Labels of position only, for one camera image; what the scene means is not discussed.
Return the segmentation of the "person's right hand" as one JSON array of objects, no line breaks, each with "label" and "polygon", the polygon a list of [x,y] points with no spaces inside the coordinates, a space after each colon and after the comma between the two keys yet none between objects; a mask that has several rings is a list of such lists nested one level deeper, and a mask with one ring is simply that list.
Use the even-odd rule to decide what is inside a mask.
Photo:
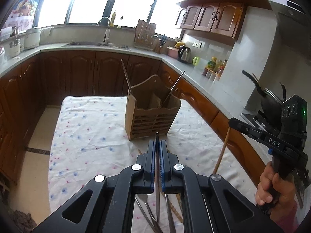
[{"label": "person's right hand", "polygon": [[258,205],[271,203],[273,201],[270,189],[277,192],[278,200],[275,201],[275,207],[270,212],[270,219],[274,222],[288,216],[296,205],[295,186],[293,181],[283,180],[278,173],[275,173],[272,162],[269,162],[264,172],[260,176],[260,183],[257,186],[255,201]]}]

